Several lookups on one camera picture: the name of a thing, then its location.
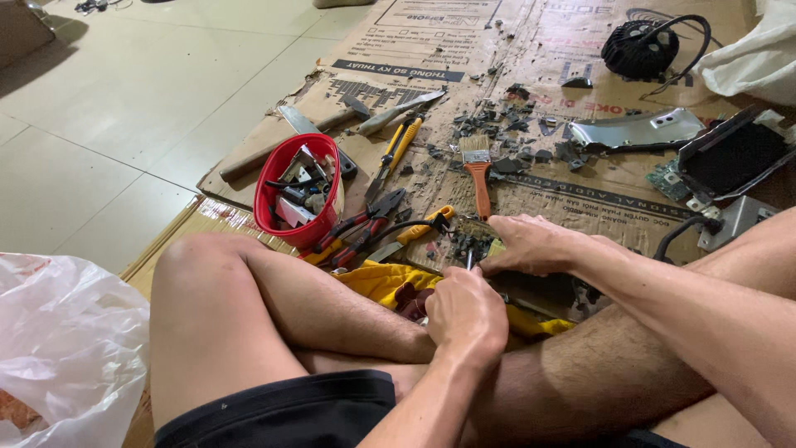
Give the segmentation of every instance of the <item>black shorts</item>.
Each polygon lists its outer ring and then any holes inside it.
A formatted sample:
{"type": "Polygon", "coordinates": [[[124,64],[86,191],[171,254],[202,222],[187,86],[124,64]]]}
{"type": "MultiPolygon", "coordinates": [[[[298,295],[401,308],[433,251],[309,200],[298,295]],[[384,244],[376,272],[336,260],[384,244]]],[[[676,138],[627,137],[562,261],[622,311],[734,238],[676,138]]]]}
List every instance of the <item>black shorts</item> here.
{"type": "Polygon", "coordinates": [[[356,446],[395,405],[383,371],[302,376],[188,411],[158,430],[155,447],[356,446]]]}

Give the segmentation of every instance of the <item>tile floor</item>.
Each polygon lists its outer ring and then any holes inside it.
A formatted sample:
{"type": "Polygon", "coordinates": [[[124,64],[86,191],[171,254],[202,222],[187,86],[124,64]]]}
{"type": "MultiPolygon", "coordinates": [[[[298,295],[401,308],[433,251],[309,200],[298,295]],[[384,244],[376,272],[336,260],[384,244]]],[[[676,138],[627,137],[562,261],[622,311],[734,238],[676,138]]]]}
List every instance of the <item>tile floor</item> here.
{"type": "Polygon", "coordinates": [[[123,0],[45,5],[59,41],[0,69],[0,252],[121,272],[199,178],[369,6],[123,0]]]}

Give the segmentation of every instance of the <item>red-handled pliers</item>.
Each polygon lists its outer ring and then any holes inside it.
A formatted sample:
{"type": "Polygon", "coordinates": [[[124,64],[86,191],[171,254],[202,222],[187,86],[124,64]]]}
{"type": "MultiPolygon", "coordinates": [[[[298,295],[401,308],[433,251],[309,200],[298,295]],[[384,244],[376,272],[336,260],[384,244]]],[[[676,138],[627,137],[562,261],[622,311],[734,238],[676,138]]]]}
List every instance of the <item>red-handled pliers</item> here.
{"type": "Polygon", "coordinates": [[[362,231],[360,237],[351,246],[346,247],[332,258],[332,266],[335,268],[342,267],[345,263],[351,261],[359,253],[359,250],[366,247],[372,237],[376,236],[379,229],[388,222],[387,216],[398,207],[405,194],[405,188],[395,190],[378,202],[372,205],[369,204],[362,212],[339,222],[313,248],[313,252],[322,253],[347,230],[354,226],[365,224],[365,230],[362,231]]]}

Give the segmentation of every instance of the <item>yellow cloth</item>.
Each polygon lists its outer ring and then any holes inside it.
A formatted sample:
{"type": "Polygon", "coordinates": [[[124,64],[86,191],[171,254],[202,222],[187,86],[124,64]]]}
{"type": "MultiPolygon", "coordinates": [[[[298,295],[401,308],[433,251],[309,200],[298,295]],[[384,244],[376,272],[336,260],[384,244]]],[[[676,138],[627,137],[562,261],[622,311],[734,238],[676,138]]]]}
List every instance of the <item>yellow cloth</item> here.
{"type": "MultiPolygon", "coordinates": [[[[370,260],[365,260],[361,268],[349,273],[332,275],[353,291],[390,309],[395,309],[398,305],[396,291],[404,283],[412,283],[415,290],[420,291],[433,288],[443,279],[439,275],[412,266],[381,264],[370,260]]],[[[506,305],[505,311],[511,329],[527,337],[539,333],[557,335],[575,327],[572,322],[561,319],[539,322],[536,317],[514,305],[506,305]]]]}

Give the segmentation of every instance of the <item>hand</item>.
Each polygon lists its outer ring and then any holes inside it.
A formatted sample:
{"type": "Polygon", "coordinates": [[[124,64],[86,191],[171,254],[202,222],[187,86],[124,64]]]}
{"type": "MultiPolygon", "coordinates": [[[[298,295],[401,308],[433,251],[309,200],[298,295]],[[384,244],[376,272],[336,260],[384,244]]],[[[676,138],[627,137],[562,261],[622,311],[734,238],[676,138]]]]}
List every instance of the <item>hand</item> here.
{"type": "Polygon", "coordinates": [[[486,276],[504,270],[538,276],[567,272],[572,263],[571,248],[588,238],[542,216],[492,215],[488,223],[500,235],[506,250],[481,260],[479,265],[486,276]]]}
{"type": "Polygon", "coordinates": [[[494,365],[509,338],[505,304],[484,280],[478,267],[449,267],[426,300],[429,336],[437,352],[445,352],[477,367],[494,365]]]}

